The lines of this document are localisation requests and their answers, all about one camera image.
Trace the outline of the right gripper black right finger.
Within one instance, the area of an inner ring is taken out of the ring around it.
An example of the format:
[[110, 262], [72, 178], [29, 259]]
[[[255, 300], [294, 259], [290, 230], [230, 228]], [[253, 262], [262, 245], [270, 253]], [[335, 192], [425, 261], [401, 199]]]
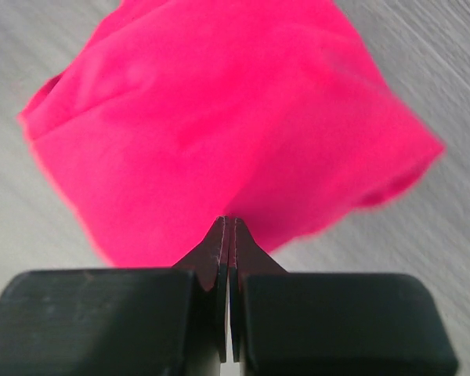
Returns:
[[403, 273], [292, 273], [230, 224], [233, 358], [244, 375], [455, 375], [428, 288]]

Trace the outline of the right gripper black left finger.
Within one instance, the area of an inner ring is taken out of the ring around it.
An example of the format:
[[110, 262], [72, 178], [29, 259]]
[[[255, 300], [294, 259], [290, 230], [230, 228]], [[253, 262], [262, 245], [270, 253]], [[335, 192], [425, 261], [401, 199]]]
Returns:
[[0, 295], [0, 375], [217, 375], [230, 221], [168, 268], [31, 270]]

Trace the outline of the pink red t-shirt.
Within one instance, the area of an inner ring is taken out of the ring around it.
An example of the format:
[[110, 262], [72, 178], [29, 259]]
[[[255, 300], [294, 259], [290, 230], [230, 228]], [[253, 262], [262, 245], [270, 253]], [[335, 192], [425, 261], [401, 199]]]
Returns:
[[273, 251], [443, 152], [333, 1], [123, 1], [20, 123], [117, 267], [170, 266], [222, 215]]

